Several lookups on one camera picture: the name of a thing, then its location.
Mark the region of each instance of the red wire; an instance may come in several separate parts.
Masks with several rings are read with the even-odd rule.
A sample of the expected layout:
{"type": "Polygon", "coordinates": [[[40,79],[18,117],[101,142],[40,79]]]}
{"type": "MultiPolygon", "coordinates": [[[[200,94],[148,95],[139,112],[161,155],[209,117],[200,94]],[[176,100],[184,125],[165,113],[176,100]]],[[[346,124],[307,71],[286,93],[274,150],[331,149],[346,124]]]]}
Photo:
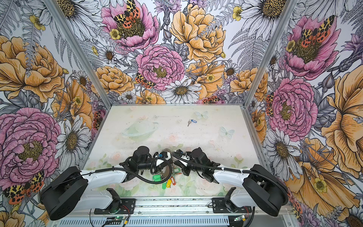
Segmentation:
{"type": "Polygon", "coordinates": [[[249,212],[248,212],[248,209],[247,209],[247,207],[244,207],[244,208],[246,208],[246,210],[247,210],[247,217],[249,217],[249,212]]]}
{"type": "Polygon", "coordinates": [[[130,214],[130,210],[126,206],[124,206],[124,205],[121,205],[121,206],[124,207],[124,208],[126,208],[127,211],[128,211],[128,213],[130,214]]]}

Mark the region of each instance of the white daisy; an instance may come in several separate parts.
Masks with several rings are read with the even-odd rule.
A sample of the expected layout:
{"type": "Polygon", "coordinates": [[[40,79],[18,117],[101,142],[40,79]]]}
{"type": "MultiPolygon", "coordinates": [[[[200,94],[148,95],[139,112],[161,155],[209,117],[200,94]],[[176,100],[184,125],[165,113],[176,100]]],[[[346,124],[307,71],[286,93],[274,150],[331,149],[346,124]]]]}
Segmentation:
{"type": "MultiPolygon", "coordinates": [[[[54,36],[58,37],[60,32],[57,24],[44,1],[28,0],[28,5],[32,8],[33,14],[39,17],[40,23],[50,24],[54,36]]],[[[95,30],[99,30],[97,24],[102,22],[102,18],[98,16],[100,8],[97,0],[57,0],[57,2],[78,39],[84,41],[90,37],[96,37],[95,30]]]]}
{"type": "Polygon", "coordinates": [[[255,97],[252,97],[250,104],[248,105],[248,110],[250,113],[255,112],[258,107],[258,100],[255,97]]]}
{"type": "Polygon", "coordinates": [[[269,61],[268,67],[273,68],[276,65],[279,58],[280,58],[280,53],[277,50],[275,50],[275,52],[273,53],[273,55],[269,61]]]}
{"type": "Polygon", "coordinates": [[[246,19],[242,30],[249,29],[248,36],[255,31],[256,37],[262,35],[267,40],[276,29],[278,19],[284,9],[286,0],[243,0],[240,16],[246,19]]]}
{"type": "Polygon", "coordinates": [[[86,74],[85,71],[78,71],[75,75],[74,78],[77,80],[77,82],[82,85],[83,87],[86,86],[86,84],[88,83],[88,76],[86,74]]]}
{"type": "Polygon", "coordinates": [[[114,63],[116,59],[116,51],[111,46],[103,46],[98,50],[98,57],[108,64],[114,63]]]}
{"type": "Polygon", "coordinates": [[[341,227],[363,226],[363,208],[353,206],[349,211],[349,216],[340,222],[341,227]]]}
{"type": "Polygon", "coordinates": [[[351,11],[356,4],[357,0],[309,0],[305,3],[305,15],[322,21],[331,15],[339,17],[343,9],[351,11]]]}
{"type": "Polygon", "coordinates": [[[226,72],[228,77],[235,76],[240,72],[240,68],[236,63],[227,63],[224,67],[224,71],[226,72]]]}
{"type": "Polygon", "coordinates": [[[167,89],[161,93],[165,101],[170,103],[193,103],[199,99],[201,84],[190,85],[192,79],[186,79],[183,83],[176,80],[165,86],[167,89]]]}
{"type": "Polygon", "coordinates": [[[64,124],[65,134],[57,137],[57,153],[54,158],[59,158],[59,169],[61,172],[70,166],[79,166],[79,161],[86,155],[86,147],[90,143],[90,130],[83,124],[83,117],[77,115],[73,126],[66,119],[64,124]]]}
{"type": "Polygon", "coordinates": [[[289,135],[284,135],[283,131],[268,129],[266,138],[263,142],[263,149],[268,156],[272,167],[275,169],[275,174],[282,177],[284,181],[293,179],[289,171],[289,167],[294,176],[300,179],[302,169],[295,161],[294,157],[300,156],[300,151],[289,145],[289,135]]]}
{"type": "Polygon", "coordinates": [[[131,91],[122,93],[122,95],[120,97],[124,102],[127,102],[129,104],[136,102],[136,95],[134,93],[132,93],[131,91]]]}

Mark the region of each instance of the table surface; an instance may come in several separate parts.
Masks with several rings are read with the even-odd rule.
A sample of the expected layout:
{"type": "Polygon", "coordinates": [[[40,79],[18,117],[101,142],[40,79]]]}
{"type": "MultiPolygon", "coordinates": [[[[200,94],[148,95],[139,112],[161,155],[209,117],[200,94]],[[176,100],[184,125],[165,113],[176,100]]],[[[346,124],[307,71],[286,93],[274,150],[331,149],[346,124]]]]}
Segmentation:
{"type": "MultiPolygon", "coordinates": [[[[244,117],[238,105],[112,106],[84,169],[95,170],[125,161],[139,146],[150,154],[201,147],[214,162],[237,168],[259,163],[244,117]]],[[[150,172],[143,177],[151,179],[150,172]]],[[[138,178],[97,188],[112,187],[121,197],[221,196],[232,187],[209,183],[195,172],[174,176],[176,185],[162,189],[138,178]]]]}

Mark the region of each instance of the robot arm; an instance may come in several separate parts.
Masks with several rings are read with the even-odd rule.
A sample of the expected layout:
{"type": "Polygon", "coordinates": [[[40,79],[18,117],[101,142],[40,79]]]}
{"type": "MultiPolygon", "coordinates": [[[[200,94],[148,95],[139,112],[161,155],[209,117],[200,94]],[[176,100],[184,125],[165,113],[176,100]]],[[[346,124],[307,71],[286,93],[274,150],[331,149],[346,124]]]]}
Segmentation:
{"type": "Polygon", "coordinates": [[[277,216],[282,205],[287,204],[286,186],[260,165],[250,170],[225,167],[211,162],[201,148],[183,153],[177,150],[171,154],[178,161],[175,165],[182,168],[184,175],[190,171],[201,172],[209,182],[234,185],[225,197],[225,205],[230,212],[238,207],[258,206],[271,216],[277,216]]]}
{"type": "Polygon", "coordinates": [[[92,190],[103,185],[122,183],[138,177],[150,184],[161,184],[139,175],[143,170],[158,174],[168,166],[171,170],[172,157],[176,158],[175,165],[181,167],[184,175],[190,171],[201,172],[209,182],[228,183],[238,187],[231,188],[225,197],[225,205],[230,212],[235,212],[242,206],[259,206],[272,216],[277,216],[282,205],[288,201],[287,188],[272,174],[260,165],[254,165],[250,170],[241,170],[211,162],[200,148],[183,153],[163,151],[160,154],[149,154],[147,147],[139,147],[133,156],[125,162],[112,168],[96,171],[79,170],[70,167],[40,192],[40,202],[44,204],[51,220],[58,220],[73,210],[99,208],[110,214],[119,211],[121,199],[113,189],[103,191],[92,190]]]}

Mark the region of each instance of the floral wallpaper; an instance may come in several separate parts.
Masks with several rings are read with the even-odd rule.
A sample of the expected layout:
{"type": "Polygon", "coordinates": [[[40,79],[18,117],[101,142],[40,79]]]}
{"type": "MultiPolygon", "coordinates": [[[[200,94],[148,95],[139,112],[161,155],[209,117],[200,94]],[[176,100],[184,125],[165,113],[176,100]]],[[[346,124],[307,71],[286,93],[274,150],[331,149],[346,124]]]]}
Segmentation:
{"type": "Polygon", "coordinates": [[[112,103],[164,104],[242,103],[286,0],[57,2],[112,103]]]}
{"type": "Polygon", "coordinates": [[[248,106],[301,227],[363,226],[362,11],[299,1],[248,106]]]}
{"type": "Polygon", "coordinates": [[[39,191],[83,165],[106,109],[42,1],[0,5],[0,226],[44,227],[39,191]]]}

